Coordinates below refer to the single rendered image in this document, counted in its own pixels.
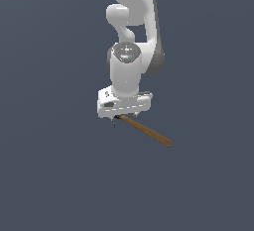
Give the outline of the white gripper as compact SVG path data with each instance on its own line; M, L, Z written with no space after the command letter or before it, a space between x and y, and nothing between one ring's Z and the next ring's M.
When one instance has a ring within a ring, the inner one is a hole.
M98 91L97 114L99 118L110 118L115 127L115 115L133 113L134 117L151 107L153 93L150 91L139 92L130 98L120 98L112 92L112 86L107 86Z

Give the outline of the wooden handled hammer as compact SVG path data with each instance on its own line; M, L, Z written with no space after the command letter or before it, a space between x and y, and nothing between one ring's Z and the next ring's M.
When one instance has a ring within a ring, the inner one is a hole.
M132 119L128 118L125 115L115 115L113 120L115 120L115 119L119 119L119 120L133 126L137 130L139 130L142 133L146 134L147 136L153 138L154 140L162 143L166 147L169 147L172 143L172 141L170 139L164 137L163 135L158 134L157 132L147 128L146 126L141 125L140 123L133 121Z

